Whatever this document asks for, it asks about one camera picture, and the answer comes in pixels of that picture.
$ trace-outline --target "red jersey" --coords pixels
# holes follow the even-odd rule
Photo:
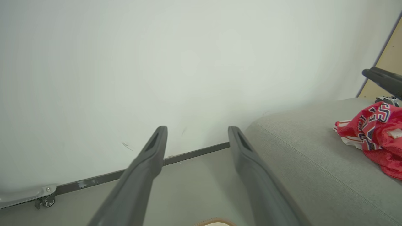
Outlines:
[[[338,121],[334,130],[355,145],[387,175],[402,180],[402,108],[378,102],[352,120]]]

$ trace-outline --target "wooden panel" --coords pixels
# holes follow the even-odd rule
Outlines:
[[[402,75],[402,19],[399,20],[376,67]],[[378,96],[389,97],[392,95],[371,80],[367,81],[359,95],[359,97],[368,98],[370,100],[375,100]]]

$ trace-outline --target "gray couch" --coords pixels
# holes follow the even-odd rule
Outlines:
[[[312,225],[402,225],[402,182],[332,130],[371,104],[353,98],[272,114],[245,131]]]

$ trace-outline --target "gray floor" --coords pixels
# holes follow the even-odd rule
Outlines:
[[[30,202],[0,210],[0,224],[86,225],[115,184],[56,196],[50,208],[36,210]],[[192,226],[210,218],[227,219],[237,226],[254,225],[229,148],[164,166],[153,183],[144,225]]]

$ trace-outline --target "wheel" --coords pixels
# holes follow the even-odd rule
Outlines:
[[[45,207],[51,207],[56,202],[55,198],[47,198],[43,201]]]

